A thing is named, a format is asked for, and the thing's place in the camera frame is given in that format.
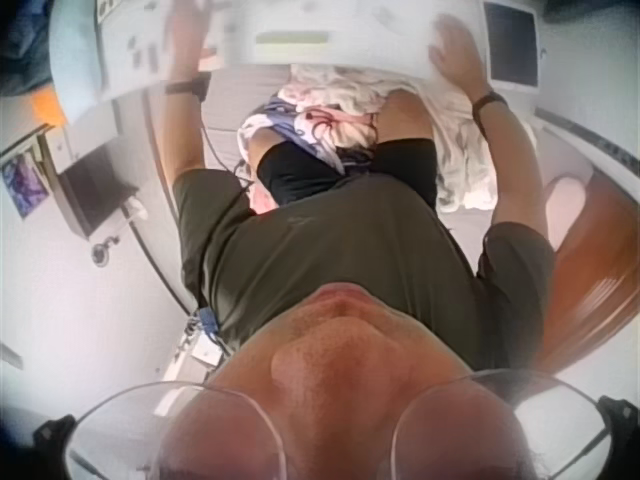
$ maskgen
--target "screen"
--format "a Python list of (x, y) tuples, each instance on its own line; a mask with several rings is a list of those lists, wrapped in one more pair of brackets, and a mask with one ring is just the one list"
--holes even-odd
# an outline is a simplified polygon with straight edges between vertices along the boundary
[(532, 13), (486, 3), (491, 79), (538, 86), (538, 44)]

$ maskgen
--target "glasses lens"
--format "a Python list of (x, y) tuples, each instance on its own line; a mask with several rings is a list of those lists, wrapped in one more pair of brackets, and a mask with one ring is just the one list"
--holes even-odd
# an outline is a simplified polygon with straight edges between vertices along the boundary
[(500, 370), (414, 401), (396, 428), (392, 471), (395, 480), (589, 480), (610, 448), (590, 399), (552, 378)]
[(65, 451), (79, 479), (283, 479), (284, 453), (252, 400), (160, 383), (122, 393), (87, 414)]

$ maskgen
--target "black shorts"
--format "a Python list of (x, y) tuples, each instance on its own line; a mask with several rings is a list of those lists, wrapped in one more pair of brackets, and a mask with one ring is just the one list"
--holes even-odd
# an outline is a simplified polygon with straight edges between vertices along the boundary
[[(438, 162), (433, 140), (381, 143), (369, 171), (401, 181), (435, 210)], [(257, 174), (280, 206), (326, 192), (345, 180), (343, 175), (292, 142), (272, 147), (260, 162)]]

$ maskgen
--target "wristwatch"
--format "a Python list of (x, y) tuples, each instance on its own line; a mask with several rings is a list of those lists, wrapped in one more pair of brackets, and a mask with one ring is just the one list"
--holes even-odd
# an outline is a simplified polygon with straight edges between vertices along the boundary
[(199, 75), (193, 80), (189, 80), (187, 82), (178, 82), (167, 85), (165, 87), (165, 93), (167, 95), (190, 93), (195, 95), (198, 100), (200, 100), (200, 103), (203, 103), (207, 99), (210, 80), (211, 74)]
[(478, 125), (478, 128), (484, 138), (487, 138), (487, 133), (482, 125), (482, 121), (480, 120), (480, 111), (490, 103), (494, 102), (504, 103), (507, 107), (509, 106), (504, 97), (493, 90), (473, 104), (473, 120), (476, 122), (476, 125)]

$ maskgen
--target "white cloth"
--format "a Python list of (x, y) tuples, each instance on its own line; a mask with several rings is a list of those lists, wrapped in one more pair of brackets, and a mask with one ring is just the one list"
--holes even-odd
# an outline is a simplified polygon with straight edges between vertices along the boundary
[[(493, 210), (498, 197), (491, 154), (473, 121), (469, 100), (454, 87), (373, 70), (292, 65), (291, 80), (278, 96), (301, 112), (310, 107), (338, 106), (358, 116), (379, 112), (389, 93), (397, 89), (418, 94), (433, 118), (440, 173), (438, 211), (451, 213), (461, 207)], [(248, 122), (255, 131), (256, 122)], [(531, 128), (525, 127), (535, 144)], [(241, 129), (239, 138), (243, 150), (250, 135)], [(333, 162), (327, 163), (339, 169)]]

